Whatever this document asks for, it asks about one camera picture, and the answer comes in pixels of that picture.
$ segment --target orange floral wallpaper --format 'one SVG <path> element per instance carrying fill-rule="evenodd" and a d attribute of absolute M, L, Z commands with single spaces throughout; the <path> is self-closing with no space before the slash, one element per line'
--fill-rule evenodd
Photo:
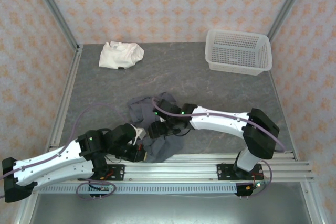
<path fill-rule="evenodd" d="M 80 44 L 205 41 L 211 28 L 267 34 L 285 0 L 55 0 Z"/>
<path fill-rule="evenodd" d="M 0 0 L 0 17 L 0 160 L 28 158 L 45 149 L 73 50 L 44 0 Z M 18 206 L 0 199 L 0 223 Z"/>
<path fill-rule="evenodd" d="M 276 86 L 336 223 L 336 0 L 297 0 L 272 43 Z"/>

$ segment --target gray cloth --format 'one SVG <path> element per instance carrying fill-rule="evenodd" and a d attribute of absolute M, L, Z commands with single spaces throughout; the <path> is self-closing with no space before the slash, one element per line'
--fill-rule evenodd
<path fill-rule="evenodd" d="M 165 99 L 171 103 L 176 102 L 174 97 L 166 92 L 156 97 Z M 127 103 L 127 106 L 130 108 L 132 122 L 136 127 L 147 130 L 151 123 L 160 120 L 153 113 L 152 97 L 133 98 Z M 147 158 L 145 160 L 147 163 L 163 162 L 183 148 L 183 138 L 175 135 L 161 136 L 156 139 L 151 139 L 147 136 L 138 143 L 142 143 L 144 149 L 147 151 Z"/>

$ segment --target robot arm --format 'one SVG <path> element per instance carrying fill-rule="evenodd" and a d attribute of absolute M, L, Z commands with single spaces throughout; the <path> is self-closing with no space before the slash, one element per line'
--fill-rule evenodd
<path fill-rule="evenodd" d="M 268 131 L 275 138 L 279 135 L 279 128 L 259 109 L 252 109 L 249 113 L 227 113 L 208 110 L 195 104 L 184 104 L 179 108 L 165 100 L 153 105 L 154 113 L 160 116 L 163 122 L 150 125 L 150 138 L 178 134 L 182 129 L 191 129 L 220 131 L 244 139 L 247 147 L 238 153 L 233 166 L 233 172 L 241 179 L 250 178 L 250 172 L 261 159 L 273 158 L 276 142 L 251 124 L 257 124 L 256 126 Z"/>
<path fill-rule="evenodd" d="M 146 151 L 135 142 L 144 136 L 144 129 L 124 124 L 113 130 L 88 131 L 66 147 L 34 158 L 6 158 L 2 161 L 3 174 L 10 174 L 4 177 L 5 201 L 22 200 L 33 190 L 69 179 L 104 177 L 109 171 L 107 154 L 131 162 L 143 161 Z"/>
<path fill-rule="evenodd" d="M 253 121 L 277 138 L 279 128 L 261 110 L 227 113 L 208 110 L 194 104 L 185 104 L 179 108 L 165 100 L 160 100 L 154 106 L 154 112 L 160 117 L 160 121 L 152 123 L 148 128 L 150 138 L 179 134 L 183 129 L 205 129 L 229 133 L 244 139 L 247 148 L 238 153 L 235 164 L 227 171 L 235 174 L 238 179 L 250 180 L 251 171 L 256 164 L 261 159 L 273 157 L 276 145 L 274 140 L 251 125 Z M 88 131 L 68 143 L 66 147 L 34 158 L 22 161 L 11 157 L 4 159 L 2 164 L 5 201 L 19 201 L 28 197 L 33 190 L 69 179 L 105 177 L 108 173 L 105 160 L 107 154 L 131 162 L 144 161 L 145 150 L 142 145 L 135 145 L 136 140 L 144 136 L 144 129 L 124 124 L 113 130 Z"/>

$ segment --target white cloth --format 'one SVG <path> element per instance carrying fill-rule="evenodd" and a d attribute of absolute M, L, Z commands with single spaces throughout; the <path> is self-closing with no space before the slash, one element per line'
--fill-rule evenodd
<path fill-rule="evenodd" d="M 129 68 L 142 60 L 143 54 L 144 50 L 136 43 L 106 42 L 100 53 L 99 67 Z"/>

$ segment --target white plastic basket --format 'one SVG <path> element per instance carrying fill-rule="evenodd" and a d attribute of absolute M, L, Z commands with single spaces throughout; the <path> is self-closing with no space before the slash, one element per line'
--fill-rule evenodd
<path fill-rule="evenodd" d="M 206 36 L 205 60 L 212 70 L 256 76 L 272 68 L 267 36 L 211 29 Z"/>

